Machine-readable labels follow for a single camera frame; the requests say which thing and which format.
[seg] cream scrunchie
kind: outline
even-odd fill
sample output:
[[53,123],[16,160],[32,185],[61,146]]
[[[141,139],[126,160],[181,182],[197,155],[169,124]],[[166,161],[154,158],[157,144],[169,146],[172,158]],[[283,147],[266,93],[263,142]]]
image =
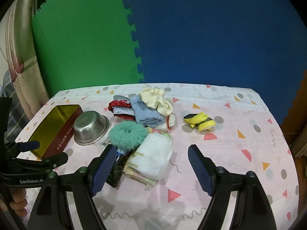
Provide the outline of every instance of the cream scrunchie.
[[150,108],[156,109],[163,116],[171,115],[173,111],[172,101],[164,98],[165,91],[158,87],[155,89],[145,88],[140,95],[142,101]]

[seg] screw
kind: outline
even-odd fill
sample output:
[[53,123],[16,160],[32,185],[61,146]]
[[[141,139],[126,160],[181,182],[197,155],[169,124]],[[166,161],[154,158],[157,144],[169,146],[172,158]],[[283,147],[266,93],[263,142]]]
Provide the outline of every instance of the screw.
[[249,175],[250,177],[255,177],[255,176],[256,176],[256,174],[255,174],[254,171],[248,171],[248,175]]
[[87,167],[81,167],[81,168],[79,168],[79,172],[80,173],[84,173],[84,172],[86,172],[87,171]]
[[50,178],[54,178],[56,176],[56,172],[50,172],[48,176]]
[[216,167],[217,172],[224,173],[225,169],[222,166]]

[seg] patterned tablecloth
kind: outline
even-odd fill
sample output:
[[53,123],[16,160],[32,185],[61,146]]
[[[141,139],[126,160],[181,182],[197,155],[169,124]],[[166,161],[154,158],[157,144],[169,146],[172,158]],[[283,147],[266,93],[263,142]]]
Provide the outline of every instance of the patterned tablecloth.
[[[174,102],[176,124],[171,130],[173,155],[164,177],[151,190],[122,176],[114,189],[105,184],[94,197],[107,229],[197,229],[211,197],[202,191],[188,161],[187,150],[197,144],[204,156],[233,173],[256,172],[271,204],[277,229],[288,229],[297,217],[298,181],[290,150],[274,117],[259,94],[251,89],[193,84],[110,85],[60,91],[46,103],[16,141],[27,141],[50,110],[59,104],[80,104],[83,111],[96,110],[110,120],[110,128],[122,121],[107,107],[114,95],[131,97],[145,87],[162,88]],[[189,113],[205,112],[216,122],[209,133],[198,132],[183,121]],[[67,174],[101,154],[97,144],[82,147],[70,139],[64,150],[69,160],[56,172]],[[36,158],[30,152],[20,158]],[[28,189],[32,207],[39,189]],[[236,192],[231,193],[223,229],[228,229]],[[82,229],[72,193],[68,201],[76,230]]]

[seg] white wall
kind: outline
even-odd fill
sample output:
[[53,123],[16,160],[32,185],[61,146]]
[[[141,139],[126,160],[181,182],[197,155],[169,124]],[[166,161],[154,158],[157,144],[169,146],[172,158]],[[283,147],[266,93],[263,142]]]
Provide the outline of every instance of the white wall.
[[0,47],[2,49],[2,52],[5,56],[0,51],[0,85],[2,85],[3,82],[3,77],[5,72],[8,70],[9,66],[7,64],[7,52],[5,49],[5,26],[7,22],[7,14],[3,17],[2,21],[0,22]]

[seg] plaid fabric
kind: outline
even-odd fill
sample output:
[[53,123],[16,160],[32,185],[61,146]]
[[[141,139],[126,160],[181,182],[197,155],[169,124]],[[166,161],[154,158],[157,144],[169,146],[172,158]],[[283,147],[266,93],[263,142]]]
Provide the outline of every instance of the plaid fabric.
[[15,85],[11,80],[9,70],[6,71],[3,78],[1,96],[2,94],[4,95],[4,97],[13,98],[8,122],[8,129],[7,132],[4,134],[4,142],[7,143],[15,141],[21,130],[29,122],[29,119],[27,118],[15,92]]

